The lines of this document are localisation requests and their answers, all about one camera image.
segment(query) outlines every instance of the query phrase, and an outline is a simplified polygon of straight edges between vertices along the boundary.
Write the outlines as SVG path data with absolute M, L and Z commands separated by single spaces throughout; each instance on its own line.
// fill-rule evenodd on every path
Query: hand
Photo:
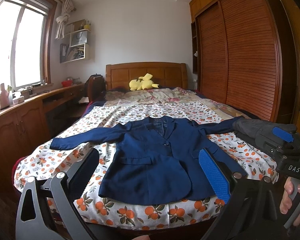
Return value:
M 138 236 L 137 238 L 133 238 L 132 240 L 150 240 L 149 236 Z
M 289 197 L 289 195 L 291 195 L 294 191 L 294 186 L 291 182 L 291 177 L 288 177 L 288 179 L 286 180 L 284 189 L 285 190 L 284 190 L 283 198 L 280 204 L 280 211 L 282 214 L 286 214 L 292 206 L 292 200 Z M 297 191 L 300 193 L 300 184 L 297 186 Z M 299 224 L 300 224 L 300 214 L 294 221 L 293 226 L 297 227 Z

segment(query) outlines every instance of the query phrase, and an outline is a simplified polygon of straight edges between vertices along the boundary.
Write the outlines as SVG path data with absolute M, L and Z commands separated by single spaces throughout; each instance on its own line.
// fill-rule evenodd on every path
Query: blue gripper pad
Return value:
M 227 203 L 231 196 L 230 184 L 207 150 L 200 151 L 199 163 L 216 196 Z
M 286 142 L 294 141 L 294 138 L 290 133 L 288 133 L 287 131 L 284 131 L 283 129 L 281 129 L 279 127 L 274 127 L 272 129 L 272 132 L 274 135 L 276 135 L 277 137 L 281 138 L 282 140 L 284 140 Z

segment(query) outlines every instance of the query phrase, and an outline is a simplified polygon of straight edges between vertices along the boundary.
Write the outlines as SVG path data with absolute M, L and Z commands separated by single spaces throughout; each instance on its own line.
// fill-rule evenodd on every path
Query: wooden countertop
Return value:
M 74 88 L 84 88 L 84 84 L 80 84 L 80 85 L 72 85 L 71 87 L 65 87 L 65 88 L 59 88 L 59 89 L 55 89 L 52 90 L 49 93 L 42 93 L 40 95 L 34 96 L 32 98 L 28 98 L 26 99 L 23 103 L 18 104 L 18 105 L 13 105 L 10 106 L 4 110 L 0 111 L 0 116 L 2 116 L 3 114 L 9 114 L 11 112 L 15 112 L 19 107 L 24 106 L 25 104 L 31 103 L 31 102 L 37 102 L 39 100 L 43 100 L 45 98 L 51 97 L 53 95 L 59 94 L 59 93 L 63 93 L 63 92 L 67 92 L 67 91 L 71 91 Z

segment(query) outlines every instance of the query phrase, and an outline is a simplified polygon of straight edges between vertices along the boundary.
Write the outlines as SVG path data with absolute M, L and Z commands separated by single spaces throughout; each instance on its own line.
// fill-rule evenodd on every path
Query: window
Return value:
M 57 3 L 48 1 L 5 0 L 0 5 L 0 84 L 6 88 L 50 82 L 50 35 Z

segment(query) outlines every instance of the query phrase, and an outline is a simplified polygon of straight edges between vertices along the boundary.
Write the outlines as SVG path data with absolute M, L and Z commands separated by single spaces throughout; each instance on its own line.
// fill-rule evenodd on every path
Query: gray handle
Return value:
M 300 179 L 295 179 L 295 178 L 291 178 L 291 182 L 294 186 L 294 191 L 291 195 L 289 195 L 289 197 L 291 198 L 291 200 L 293 201 L 296 194 L 297 194 L 297 186 L 298 184 L 300 184 Z M 284 227 L 285 228 L 289 228 L 294 220 L 298 217 L 298 215 L 300 214 L 300 202 L 299 204 L 297 205 L 296 209 L 294 210 L 293 214 L 290 216 L 290 218 L 286 221 Z

